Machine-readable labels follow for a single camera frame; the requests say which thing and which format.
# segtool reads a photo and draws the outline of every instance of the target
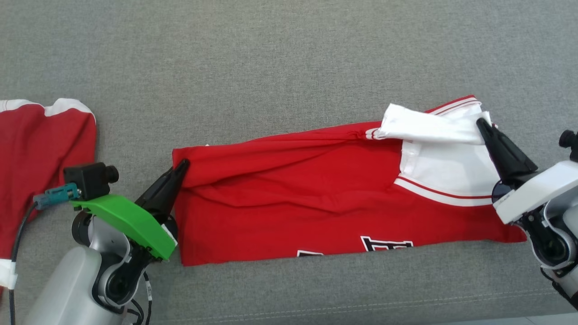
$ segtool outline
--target white sleeve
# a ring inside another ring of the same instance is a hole
[[[484,140],[476,126],[480,117],[491,124],[490,113],[481,112],[459,119],[416,112],[396,104],[386,109],[375,139],[403,139],[433,143],[464,143],[483,145]]]
[[[16,263],[12,260],[0,259],[0,287],[14,289],[16,284]]]

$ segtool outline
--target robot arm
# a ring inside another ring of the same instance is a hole
[[[109,194],[108,183],[118,179],[114,167],[65,168],[66,183],[80,194],[70,201],[80,211],[72,223],[80,246],[61,260],[24,324],[120,325],[146,267],[177,246],[170,212],[188,166],[183,160],[169,169],[134,203]]]
[[[578,309],[578,136],[565,131],[560,146],[570,160],[538,172],[538,167],[502,132],[477,121],[500,181],[492,191],[502,222],[522,228],[532,243],[542,274]]]

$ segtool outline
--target green 3d-printed bracket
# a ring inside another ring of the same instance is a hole
[[[127,198],[108,194],[90,201],[70,201],[73,206],[87,208],[111,226],[143,247],[151,248],[151,255],[168,260],[175,250],[175,242],[156,219]]]

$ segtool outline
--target gray couch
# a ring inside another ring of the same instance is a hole
[[[175,147],[380,120],[475,94],[541,167],[578,126],[578,5],[544,1],[0,0],[0,98],[77,98],[135,199]],[[31,223],[17,315],[75,245]],[[150,267],[152,324],[431,324],[570,312],[527,243]],[[142,293],[139,300],[145,302]],[[0,323],[8,322],[7,294]]]

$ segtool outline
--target folded shirt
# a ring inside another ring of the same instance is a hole
[[[191,161],[175,203],[181,260],[524,241],[491,205],[498,175],[479,117],[490,121],[468,96],[426,113],[390,105],[381,123],[175,149],[175,165]]]

